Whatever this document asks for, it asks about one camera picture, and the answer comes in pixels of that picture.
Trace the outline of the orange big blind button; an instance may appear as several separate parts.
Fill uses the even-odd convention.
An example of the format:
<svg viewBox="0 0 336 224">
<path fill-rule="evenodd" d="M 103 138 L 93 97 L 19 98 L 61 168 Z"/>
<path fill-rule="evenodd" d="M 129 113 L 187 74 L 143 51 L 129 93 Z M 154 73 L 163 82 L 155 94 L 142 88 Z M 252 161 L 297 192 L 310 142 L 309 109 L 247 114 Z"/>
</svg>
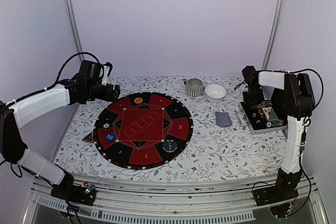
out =
<svg viewBox="0 0 336 224">
<path fill-rule="evenodd" d="M 141 97 L 137 97 L 137 98 L 134 99 L 135 104 L 140 104 L 142 102 L 143 102 L 143 99 Z"/>
</svg>

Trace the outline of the blue small blind button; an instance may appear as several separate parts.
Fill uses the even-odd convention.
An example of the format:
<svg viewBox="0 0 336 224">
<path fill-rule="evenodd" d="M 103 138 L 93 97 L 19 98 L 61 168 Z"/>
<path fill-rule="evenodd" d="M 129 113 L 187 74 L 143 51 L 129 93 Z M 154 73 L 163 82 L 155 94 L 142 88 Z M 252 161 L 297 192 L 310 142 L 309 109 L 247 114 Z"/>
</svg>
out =
<svg viewBox="0 0 336 224">
<path fill-rule="evenodd" d="M 105 140 L 107 142 L 113 142 L 116 139 L 116 135 L 114 133 L 109 133 L 106 135 Z"/>
</svg>

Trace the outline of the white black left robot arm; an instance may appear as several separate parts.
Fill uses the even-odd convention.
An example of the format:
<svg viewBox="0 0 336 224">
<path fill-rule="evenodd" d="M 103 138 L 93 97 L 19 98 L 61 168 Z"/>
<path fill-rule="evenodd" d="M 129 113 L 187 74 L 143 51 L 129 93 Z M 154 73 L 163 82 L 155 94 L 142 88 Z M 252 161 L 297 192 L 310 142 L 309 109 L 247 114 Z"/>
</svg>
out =
<svg viewBox="0 0 336 224">
<path fill-rule="evenodd" d="M 23 141 L 21 129 L 32 121 L 73 104 L 86 104 L 96 99 L 117 100 L 120 87 L 108 83 L 113 65 L 101 63 L 87 52 L 92 61 L 84 60 L 70 79 L 56 77 L 55 82 L 41 90 L 11 102 L 1 103 L 1 155 L 10 164 L 39 177 L 52 186 L 55 196 L 68 201 L 93 199 L 95 187 L 85 182 L 75 185 L 74 177 L 65 169 L 31 150 Z"/>
</svg>

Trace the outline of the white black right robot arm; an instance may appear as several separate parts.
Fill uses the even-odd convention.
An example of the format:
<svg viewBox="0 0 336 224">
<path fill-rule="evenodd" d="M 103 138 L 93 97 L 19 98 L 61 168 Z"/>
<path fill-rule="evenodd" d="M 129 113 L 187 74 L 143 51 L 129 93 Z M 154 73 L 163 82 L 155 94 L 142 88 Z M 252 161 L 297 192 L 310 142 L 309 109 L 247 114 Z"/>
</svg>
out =
<svg viewBox="0 0 336 224">
<path fill-rule="evenodd" d="M 298 196 L 297 184 L 303 174 L 302 155 L 307 128 L 320 101 L 316 101 L 309 68 L 297 71 L 256 70 L 246 66 L 241 72 L 247 90 L 240 111 L 252 133 L 288 129 L 287 146 L 276 183 L 253 191 L 260 205 Z"/>
</svg>

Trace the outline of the red black chip stack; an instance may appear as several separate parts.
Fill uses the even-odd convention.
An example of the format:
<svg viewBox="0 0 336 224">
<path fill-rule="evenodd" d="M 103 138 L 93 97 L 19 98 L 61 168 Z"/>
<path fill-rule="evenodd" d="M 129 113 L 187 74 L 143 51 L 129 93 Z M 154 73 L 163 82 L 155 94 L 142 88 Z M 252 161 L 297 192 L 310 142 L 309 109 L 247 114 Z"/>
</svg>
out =
<svg viewBox="0 0 336 224">
<path fill-rule="evenodd" d="M 106 123 L 106 124 L 103 125 L 102 129 L 103 129 L 104 132 L 110 132 L 111 131 L 111 126 L 110 126 L 110 124 Z"/>
</svg>

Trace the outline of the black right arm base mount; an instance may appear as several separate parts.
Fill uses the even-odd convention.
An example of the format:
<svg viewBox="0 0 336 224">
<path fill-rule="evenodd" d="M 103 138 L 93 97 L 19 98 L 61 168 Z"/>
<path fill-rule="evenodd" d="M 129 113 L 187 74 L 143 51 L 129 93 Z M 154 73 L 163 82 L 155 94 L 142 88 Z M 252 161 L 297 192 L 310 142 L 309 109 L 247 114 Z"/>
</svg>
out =
<svg viewBox="0 0 336 224">
<path fill-rule="evenodd" d="M 257 206 L 273 204 L 273 206 L 269 207 L 269 211 L 273 217 L 281 220 L 295 215 L 305 207 L 310 198 L 311 190 L 312 183 L 309 182 L 308 195 L 298 208 L 299 193 L 296 186 L 291 182 L 285 183 L 284 186 L 277 186 L 258 181 L 253 184 L 251 193 Z"/>
</svg>

